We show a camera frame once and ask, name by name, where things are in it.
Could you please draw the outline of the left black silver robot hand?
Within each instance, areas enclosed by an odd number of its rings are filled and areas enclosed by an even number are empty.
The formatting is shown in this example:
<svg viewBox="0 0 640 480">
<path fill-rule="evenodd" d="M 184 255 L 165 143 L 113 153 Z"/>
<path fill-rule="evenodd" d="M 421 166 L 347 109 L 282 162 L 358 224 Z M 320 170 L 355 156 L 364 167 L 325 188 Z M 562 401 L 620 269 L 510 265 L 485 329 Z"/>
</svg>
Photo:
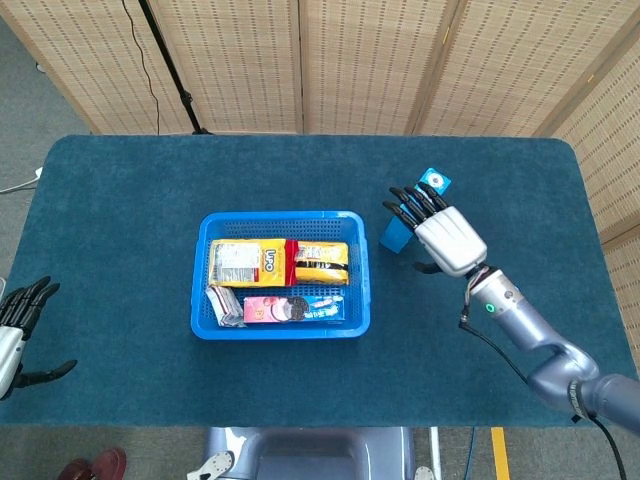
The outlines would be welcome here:
<svg viewBox="0 0 640 480">
<path fill-rule="evenodd" d="M 59 283 L 45 276 L 26 287 L 10 292 L 1 301 L 1 400 L 15 389 L 49 383 L 66 376 L 78 361 L 69 360 L 51 370 L 23 371 L 23 355 L 27 342 L 38 324 L 47 301 L 57 293 Z"/>
</svg>

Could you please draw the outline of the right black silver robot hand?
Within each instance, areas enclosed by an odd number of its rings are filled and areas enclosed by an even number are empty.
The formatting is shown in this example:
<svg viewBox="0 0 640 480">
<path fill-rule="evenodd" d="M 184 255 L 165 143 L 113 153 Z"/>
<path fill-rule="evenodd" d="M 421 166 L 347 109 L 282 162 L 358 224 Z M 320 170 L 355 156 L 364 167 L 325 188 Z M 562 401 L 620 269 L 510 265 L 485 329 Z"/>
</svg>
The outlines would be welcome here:
<svg viewBox="0 0 640 480">
<path fill-rule="evenodd" d="M 382 205 L 417 238 L 434 260 L 415 262 L 414 269 L 431 275 L 444 273 L 469 278 L 484 267 L 487 245 L 454 206 L 449 205 L 429 184 L 418 187 L 390 187 L 398 203 L 385 200 Z"/>
</svg>

